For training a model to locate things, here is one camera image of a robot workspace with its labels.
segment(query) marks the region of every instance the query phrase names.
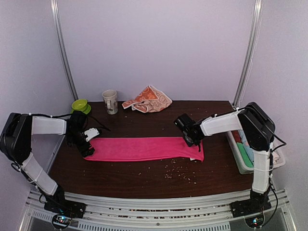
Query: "metal pole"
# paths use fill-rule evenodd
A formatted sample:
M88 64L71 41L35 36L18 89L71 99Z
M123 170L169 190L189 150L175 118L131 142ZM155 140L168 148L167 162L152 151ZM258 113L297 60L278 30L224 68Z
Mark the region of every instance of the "metal pole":
M235 94L234 102L233 102L233 105L235 107L239 106L241 97L244 94L245 87L248 81L249 71L251 68L251 59L252 59L252 55L256 47L258 32L260 28L262 1L263 0L255 0L255 11L254 11L254 16L253 16L252 23L251 23L251 31L250 31L250 37L249 37L245 62L244 62L240 82L239 82L239 85L238 85L238 88Z
M74 81L73 81L73 78L72 78L71 69L69 67L67 54L66 54L66 50L65 50L65 45L64 45L64 40L63 40L63 34L62 34L62 28L61 28L61 22L60 22L60 15L59 15L59 9L58 9L58 0L51 0L51 10L52 10L52 15L53 15L53 19L54 19L54 24L56 26L62 63L63 63L63 67L64 67L64 70L65 70L68 85L69 85L69 88L70 88L70 90L73 94L74 100L77 100L78 96L77 96L76 88L75 88Z

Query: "table top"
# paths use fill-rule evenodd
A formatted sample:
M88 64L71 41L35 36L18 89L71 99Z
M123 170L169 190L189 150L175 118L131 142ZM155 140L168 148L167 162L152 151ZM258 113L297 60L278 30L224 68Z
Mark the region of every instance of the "table top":
M102 102L89 103L91 116L111 131L101 137L179 137L173 121L187 113L195 121L232 110L228 101L174 101L159 113L123 110L108 115ZM99 126L89 118L87 128ZM117 198L179 198L250 189L253 175L241 175L225 133L205 137L203 162L173 158L142 162L95 162L83 159L64 141L50 176L66 192Z

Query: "folded pink cloth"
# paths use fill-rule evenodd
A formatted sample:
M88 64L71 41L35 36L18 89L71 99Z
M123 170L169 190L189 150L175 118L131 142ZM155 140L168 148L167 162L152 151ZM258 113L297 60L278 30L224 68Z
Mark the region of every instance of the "folded pink cloth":
M188 147L182 137L157 138L96 138L90 141L95 149L93 155L86 157L91 161L146 161L175 157L187 157L203 161L197 146Z

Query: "green cloth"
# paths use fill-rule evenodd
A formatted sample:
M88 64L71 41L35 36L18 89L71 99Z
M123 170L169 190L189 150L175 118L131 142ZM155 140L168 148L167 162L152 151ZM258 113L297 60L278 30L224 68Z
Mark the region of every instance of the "green cloth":
M243 144L242 143L236 143L236 144L237 144L237 147L240 150L240 153L242 155L242 158L244 160L245 165L247 167L254 167L254 165L251 163L251 161L250 161L250 159L249 159L249 157L248 157L248 155L247 155L247 153L245 151L245 148L244 148Z

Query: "white plastic basket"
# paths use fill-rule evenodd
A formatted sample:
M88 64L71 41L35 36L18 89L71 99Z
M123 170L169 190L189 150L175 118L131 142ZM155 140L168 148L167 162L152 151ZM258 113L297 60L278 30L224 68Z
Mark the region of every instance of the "white plastic basket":
M229 141L229 145L231 147L232 153L234 155L235 161L236 161L236 165L240 171L241 174L250 174L254 172L254 168L253 167L248 167L246 166L242 155L240 153L239 148L236 145L235 139L233 137L232 132L228 131L227 132L227 139ZM274 141L273 147L277 147L276 142ZM282 152L278 150L275 151L275 153L279 156L278 160L274 163L274 168L283 166L285 164L285 158L282 154Z

